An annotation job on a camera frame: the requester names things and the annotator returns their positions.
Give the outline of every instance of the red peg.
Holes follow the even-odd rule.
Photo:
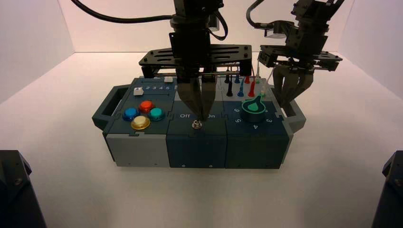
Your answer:
[[[254,97],[255,96],[255,81],[250,84],[250,91],[248,93],[248,96]]]
[[[249,84],[249,83],[250,83],[249,76],[246,76],[246,77],[245,77],[245,82],[244,82],[244,83],[246,83],[246,84]]]

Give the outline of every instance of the white floor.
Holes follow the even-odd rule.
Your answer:
[[[74,54],[0,104],[1,148],[29,161],[48,227],[371,226],[401,99],[344,60],[297,99],[307,123],[280,170],[120,168],[91,116],[143,55]]]

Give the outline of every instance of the green glowing indicator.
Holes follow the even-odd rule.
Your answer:
[[[266,111],[266,106],[262,102],[262,96],[259,95],[253,100],[244,101],[242,109],[250,114],[261,114]]]
[[[253,104],[248,105],[248,109],[251,111],[257,111],[257,110],[259,110],[259,106],[257,103],[253,103]]]

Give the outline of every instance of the yellow button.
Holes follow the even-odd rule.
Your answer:
[[[131,126],[135,130],[146,129],[148,126],[150,126],[150,119],[142,115],[138,116],[132,121]]]

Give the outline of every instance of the white wall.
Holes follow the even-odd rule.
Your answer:
[[[403,98],[402,0],[355,0],[340,51]]]
[[[57,0],[1,0],[0,45],[0,103],[74,52]]]
[[[77,8],[71,0],[59,0],[77,52],[144,52],[170,46],[169,21],[145,24],[115,24],[100,21]],[[259,51],[263,44],[284,44],[284,40],[264,38],[262,30],[253,29],[246,21],[246,9],[255,0],[224,0],[222,15],[229,26],[227,44],[251,44]],[[266,0],[252,13],[258,22],[278,19],[294,20],[290,14],[297,0]],[[326,49],[337,51],[354,0],[346,0],[331,21]],[[146,17],[174,14],[173,0],[82,0],[89,8],[115,17]]]

